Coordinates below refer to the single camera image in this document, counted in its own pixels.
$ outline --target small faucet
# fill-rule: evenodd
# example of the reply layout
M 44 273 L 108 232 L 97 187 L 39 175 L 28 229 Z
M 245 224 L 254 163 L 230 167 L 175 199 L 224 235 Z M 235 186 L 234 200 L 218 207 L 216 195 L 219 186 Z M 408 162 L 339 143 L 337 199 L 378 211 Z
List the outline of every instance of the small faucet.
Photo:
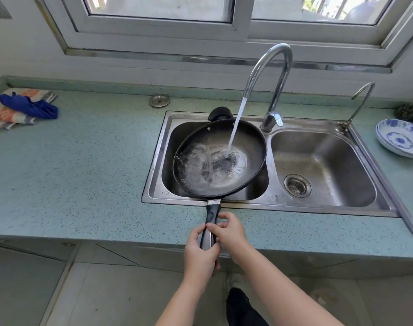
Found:
M 278 54 L 283 54 L 285 62 L 283 64 L 282 73 L 280 75 L 279 81 L 277 82 L 276 90 L 273 94 L 273 99 L 270 102 L 267 114 L 265 114 L 264 120 L 261 124 L 261 130 L 263 132 L 271 132 L 275 124 L 278 126 L 283 126 L 282 118 L 275 109 L 277 102 L 279 101 L 280 93 L 282 92 L 283 86 L 285 85 L 286 78 L 288 77 L 288 74 L 291 70 L 291 47 L 286 43 L 279 43 L 274 47 L 268 49 L 264 56 L 262 56 L 258 60 L 258 63 L 256 63 L 255 67 L 252 70 L 252 73 L 250 73 L 249 79 L 247 80 L 247 85 L 242 93 L 243 97 L 249 98 L 250 94 L 252 93 L 253 87 L 255 86 L 255 83 L 258 80 L 259 75 L 264 70 L 268 62 Z
M 364 106 L 364 104 L 367 102 L 368 98 L 370 98 L 371 93 L 372 93 L 372 91 L 374 90 L 375 86 L 376 86 L 376 83 L 375 83 L 375 82 L 367 83 L 367 84 L 364 85 L 362 88 L 360 88 L 359 91 L 358 91 L 356 94 L 353 95 L 353 97 L 351 98 L 351 100 L 354 100 L 357 96 L 360 95 L 360 93 L 361 93 L 362 91 L 364 91 L 367 87 L 370 87 L 369 90 L 368 90 L 368 92 L 367 92 L 367 94 L 365 95 L 362 103 L 361 103 L 361 104 L 359 105 L 359 107 L 357 108 L 357 110 L 354 111 L 354 113 L 351 115 L 351 117 L 350 117 L 347 121 L 344 121 L 344 122 L 341 122 L 341 123 L 340 123 L 340 126 L 339 126 L 339 128 L 338 128 L 338 130 L 339 130 L 340 132 L 346 132 L 346 131 L 348 130 L 348 127 L 350 127 L 351 122 L 353 121 L 354 117 L 359 113 L 360 109 L 361 109 L 362 106 Z

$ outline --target person's right hand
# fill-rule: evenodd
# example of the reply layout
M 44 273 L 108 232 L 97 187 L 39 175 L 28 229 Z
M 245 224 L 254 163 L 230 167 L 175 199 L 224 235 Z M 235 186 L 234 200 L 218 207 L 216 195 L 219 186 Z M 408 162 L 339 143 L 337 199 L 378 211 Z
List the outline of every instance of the person's right hand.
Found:
M 219 238 L 220 244 L 229 251 L 232 260 L 239 265 L 240 255 L 244 255 L 244 252 L 251 248 L 250 243 L 247 241 L 244 226 L 231 212 L 221 212 L 219 218 L 227 219 L 228 221 L 218 224 L 208 223 L 206 227 Z

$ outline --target bowl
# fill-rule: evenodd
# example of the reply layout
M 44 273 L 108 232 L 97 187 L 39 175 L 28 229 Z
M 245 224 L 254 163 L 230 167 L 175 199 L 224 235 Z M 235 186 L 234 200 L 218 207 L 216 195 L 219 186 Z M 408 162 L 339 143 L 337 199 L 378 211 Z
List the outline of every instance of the bowl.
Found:
M 380 144 L 400 156 L 413 158 L 413 124 L 403 120 L 386 119 L 376 126 Z

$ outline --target frying pan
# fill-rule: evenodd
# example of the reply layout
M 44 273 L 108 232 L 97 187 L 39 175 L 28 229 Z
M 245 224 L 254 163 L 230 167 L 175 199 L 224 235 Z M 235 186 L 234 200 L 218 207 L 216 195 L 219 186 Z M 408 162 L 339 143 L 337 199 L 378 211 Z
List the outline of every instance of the frying pan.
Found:
M 261 131 L 242 121 L 229 155 L 225 153 L 235 120 L 225 107 L 214 109 L 210 123 L 193 131 L 178 147 L 173 159 L 173 176 L 189 194 L 207 199 L 206 223 L 216 223 L 221 199 L 245 188 L 264 165 L 267 143 Z M 206 228 L 200 248 L 210 249 L 215 235 Z

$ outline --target double sink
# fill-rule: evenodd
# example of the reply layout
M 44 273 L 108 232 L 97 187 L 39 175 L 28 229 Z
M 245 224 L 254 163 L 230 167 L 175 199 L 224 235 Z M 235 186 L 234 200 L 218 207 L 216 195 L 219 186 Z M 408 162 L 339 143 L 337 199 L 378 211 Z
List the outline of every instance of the double sink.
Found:
M 242 116 L 260 126 L 263 117 Z M 176 183 L 173 156 L 190 133 L 208 122 L 207 113 L 167 112 L 142 202 L 205 206 Z M 283 118 L 283 126 L 263 133 L 267 157 L 243 190 L 227 196 L 227 208 L 399 217 L 402 208 L 353 126 L 338 122 Z

